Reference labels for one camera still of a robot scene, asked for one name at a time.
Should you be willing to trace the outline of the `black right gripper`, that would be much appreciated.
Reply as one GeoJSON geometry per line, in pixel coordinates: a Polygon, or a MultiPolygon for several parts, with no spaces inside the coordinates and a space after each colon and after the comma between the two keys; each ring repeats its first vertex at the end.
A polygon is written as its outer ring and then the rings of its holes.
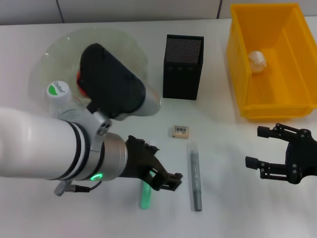
{"type": "Polygon", "coordinates": [[[288,180],[291,184],[299,184],[303,178],[317,175],[317,142],[313,139],[310,130],[300,129],[297,132],[293,127],[277,123],[273,129],[258,126],[257,136],[289,142],[285,165],[245,157],[246,167],[260,170],[261,179],[288,180]]]}

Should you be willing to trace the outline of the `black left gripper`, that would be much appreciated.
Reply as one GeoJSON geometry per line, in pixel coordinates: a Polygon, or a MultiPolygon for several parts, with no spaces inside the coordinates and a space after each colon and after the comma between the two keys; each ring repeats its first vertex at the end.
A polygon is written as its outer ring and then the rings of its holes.
{"type": "Polygon", "coordinates": [[[165,169],[155,157],[155,153],[159,150],[157,147],[150,146],[143,139],[132,135],[128,136],[125,145],[128,157],[126,166],[120,174],[122,178],[146,179],[146,183],[155,191],[161,189],[175,191],[179,187],[183,175],[171,174],[165,169]]]}

